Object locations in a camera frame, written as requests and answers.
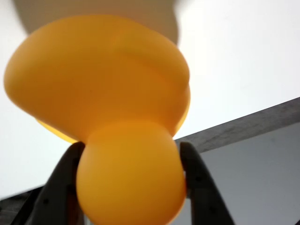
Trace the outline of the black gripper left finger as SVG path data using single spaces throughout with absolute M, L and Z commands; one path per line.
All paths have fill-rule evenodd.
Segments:
M 83 225 L 76 172 L 85 145 L 72 144 L 59 160 L 34 204 L 30 225 Z

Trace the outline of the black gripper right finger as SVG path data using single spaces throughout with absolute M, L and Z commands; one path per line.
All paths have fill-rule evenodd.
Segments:
M 233 225 L 230 212 L 201 156 L 189 142 L 180 143 L 187 198 L 193 225 Z

